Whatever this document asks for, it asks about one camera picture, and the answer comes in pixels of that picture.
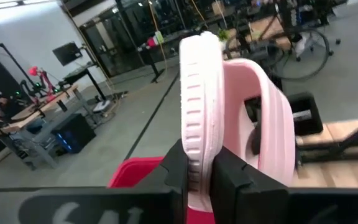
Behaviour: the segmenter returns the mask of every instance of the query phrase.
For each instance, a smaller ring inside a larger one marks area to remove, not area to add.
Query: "gray floor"
[[[327,35],[342,39],[342,45],[333,47],[335,55],[326,67],[307,82],[285,83],[288,95],[312,92],[324,121],[358,118],[358,15],[348,12],[342,16],[325,30]],[[304,63],[307,58],[302,60],[305,68],[310,66]],[[115,117],[96,130],[98,136],[81,153],[60,157],[57,169],[43,166],[33,172],[10,155],[0,163],[0,188],[105,186],[178,73],[178,67],[174,66],[177,63],[177,58],[168,61],[169,69],[158,84],[148,85],[153,78],[150,67],[115,78],[113,90],[130,90],[129,96],[122,100]],[[286,66],[291,70],[298,65],[291,60]],[[84,91],[87,98],[94,93],[92,89]],[[179,138],[180,82],[177,81],[131,156],[163,156]],[[0,223],[17,223],[11,220],[16,212],[12,210],[12,202],[22,199],[21,193],[0,194]]]

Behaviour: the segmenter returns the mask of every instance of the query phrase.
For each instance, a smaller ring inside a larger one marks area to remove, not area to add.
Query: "black computer tower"
[[[96,135],[82,114],[70,115],[52,134],[68,153],[79,153]]]

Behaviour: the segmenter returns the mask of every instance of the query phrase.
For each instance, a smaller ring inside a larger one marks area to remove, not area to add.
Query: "wooden board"
[[[324,131],[298,138],[298,144],[340,141],[358,129],[358,120],[324,124]],[[358,147],[351,151],[358,153]],[[293,179],[293,187],[358,187],[358,161],[305,164]]]
[[[67,89],[67,93],[71,96],[71,95],[73,95],[73,91],[76,90],[77,88],[78,88],[78,84],[74,84],[71,87],[69,87],[69,89]],[[67,95],[66,95],[65,92],[59,93],[59,95],[57,95],[55,99],[53,99],[51,102],[49,102],[46,105],[44,105],[43,107],[41,107],[41,111],[46,112],[48,110],[54,109],[54,107],[57,105],[57,102],[60,101],[60,100],[64,100],[65,98],[67,98]],[[12,117],[12,119],[21,119],[21,118],[26,118],[27,117],[26,119],[24,119],[23,121],[19,121],[19,122],[16,122],[16,123],[9,124],[9,126],[1,128],[2,131],[5,132],[5,133],[18,131],[21,128],[23,128],[25,125],[27,125],[31,121],[33,121],[35,118],[37,118],[37,117],[39,117],[41,115],[39,111],[34,112],[31,109],[31,107],[32,106],[27,107],[26,109],[24,109],[23,111],[19,112],[14,117]]]

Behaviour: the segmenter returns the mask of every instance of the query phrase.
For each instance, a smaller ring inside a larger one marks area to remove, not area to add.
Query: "pink shoe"
[[[189,157],[188,205],[212,212],[209,180],[222,146],[275,180],[290,184],[295,133],[288,100],[262,68],[247,59],[224,62],[218,38],[204,32],[180,43],[181,137]],[[254,125],[244,100],[261,96],[260,154],[250,150]]]

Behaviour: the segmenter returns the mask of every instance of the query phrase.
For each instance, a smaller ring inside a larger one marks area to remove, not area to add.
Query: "computer monitor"
[[[61,47],[56,48],[55,50],[53,50],[53,53],[63,66],[82,57],[80,49],[74,42],[70,42]]]

